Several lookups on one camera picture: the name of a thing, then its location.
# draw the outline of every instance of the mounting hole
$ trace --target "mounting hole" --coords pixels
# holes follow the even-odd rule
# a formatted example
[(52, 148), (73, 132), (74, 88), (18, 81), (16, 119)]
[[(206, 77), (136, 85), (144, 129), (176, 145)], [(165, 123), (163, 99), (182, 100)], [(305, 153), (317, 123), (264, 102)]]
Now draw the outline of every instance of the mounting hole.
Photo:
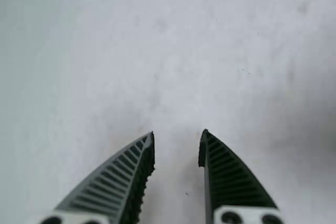
[(282, 221), (275, 215), (264, 215), (263, 224), (282, 224)]
[(84, 222), (83, 224), (100, 224), (98, 221), (95, 220), (89, 220), (87, 222)]
[(235, 212), (225, 212), (222, 214), (222, 222), (229, 224), (240, 224), (243, 223), (241, 217)]
[(56, 216), (51, 216), (41, 222), (41, 224), (61, 224), (61, 223), (62, 223), (61, 218)]

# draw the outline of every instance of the screw hole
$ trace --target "screw hole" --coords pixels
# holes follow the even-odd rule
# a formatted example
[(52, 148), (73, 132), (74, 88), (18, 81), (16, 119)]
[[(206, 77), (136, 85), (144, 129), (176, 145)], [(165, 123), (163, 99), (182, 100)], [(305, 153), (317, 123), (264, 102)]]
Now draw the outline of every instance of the screw hole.
[(49, 217), (41, 222), (41, 224), (61, 224), (61, 223), (62, 223), (61, 218), (56, 216)]
[(282, 224), (282, 221), (274, 215), (264, 215), (263, 224)]
[(222, 214), (222, 222), (229, 224), (240, 224), (243, 223), (241, 217), (235, 212), (225, 212)]

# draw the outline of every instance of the white surface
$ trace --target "white surface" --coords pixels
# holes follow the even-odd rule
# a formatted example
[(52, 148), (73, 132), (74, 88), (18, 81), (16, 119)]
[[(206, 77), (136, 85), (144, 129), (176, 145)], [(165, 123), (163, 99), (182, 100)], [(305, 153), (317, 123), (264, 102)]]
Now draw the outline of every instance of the white surface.
[(204, 223), (203, 128), (289, 223), (336, 218), (336, 0), (0, 0), (2, 223), (148, 131), (141, 223)]

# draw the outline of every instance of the white background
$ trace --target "white background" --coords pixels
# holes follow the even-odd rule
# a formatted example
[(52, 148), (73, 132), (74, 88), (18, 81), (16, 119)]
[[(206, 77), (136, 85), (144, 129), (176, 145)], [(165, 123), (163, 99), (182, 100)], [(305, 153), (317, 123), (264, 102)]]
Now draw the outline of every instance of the white background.
[(141, 223), (204, 223), (201, 132), (288, 223), (336, 218), (336, 0), (0, 0), (0, 215), (153, 130)]

